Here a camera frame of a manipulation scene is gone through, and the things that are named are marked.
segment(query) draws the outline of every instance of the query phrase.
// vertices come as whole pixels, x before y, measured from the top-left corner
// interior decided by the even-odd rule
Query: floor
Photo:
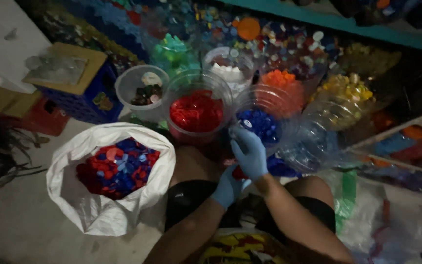
[[[91,126],[70,119],[60,136],[28,151],[34,166],[48,167],[58,147]],[[392,199],[422,204],[422,196],[396,188],[388,192]],[[48,197],[44,173],[0,189],[0,263],[141,263],[160,236],[156,226],[144,224],[121,237],[82,234]]]

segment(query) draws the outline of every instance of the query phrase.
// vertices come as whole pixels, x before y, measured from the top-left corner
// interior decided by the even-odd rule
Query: blue plastic crate
[[[107,56],[103,52],[63,43],[55,43],[52,49],[87,60],[79,83],[63,85],[24,81],[34,84],[47,98],[77,120],[94,124],[117,122],[123,105],[115,93],[117,76]]]

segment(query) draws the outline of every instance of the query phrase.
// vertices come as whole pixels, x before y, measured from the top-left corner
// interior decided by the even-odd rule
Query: teal shelf
[[[328,0],[305,7],[297,6],[291,1],[280,2],[279,0],[219,1],[373,39],[380,39],[399,45],[422,49],[422,30],[415,29],[405,20],[398,20],[387,25],[359,27],[356,26],[354,18],[343,17]]]

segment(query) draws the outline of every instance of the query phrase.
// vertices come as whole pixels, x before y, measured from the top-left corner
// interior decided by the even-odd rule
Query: gloved hand
[[[237,141],[231,140],[232,151],[243,173],[250,180],[255,181],[268,173],[266,164],[266,149],[261,139],[254,133],[244,128],[234,128],[233,132],[240,144],[244,144],[242,148]]]
[[[227,167],[219,179],[218,187],[211,195],[211,198],[226,210],[238,199],[242,190],[250,184],[250,180],[236,180],[232,177],[232,172],[236,167],[237,164]]]

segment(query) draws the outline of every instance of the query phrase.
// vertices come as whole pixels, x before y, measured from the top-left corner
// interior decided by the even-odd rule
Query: person
[[[260,138],[234,132],[246,151],[231,140],[232,151],[268,216],[242,228],[229,208],[244,186],[232,177],[236,165],[222,172],[196,148],[181,147],[167,191],[165,233],[144,263],[353,263],[334,233],[333,198],[323,180],[309,176],[283,186],[268,173]]]

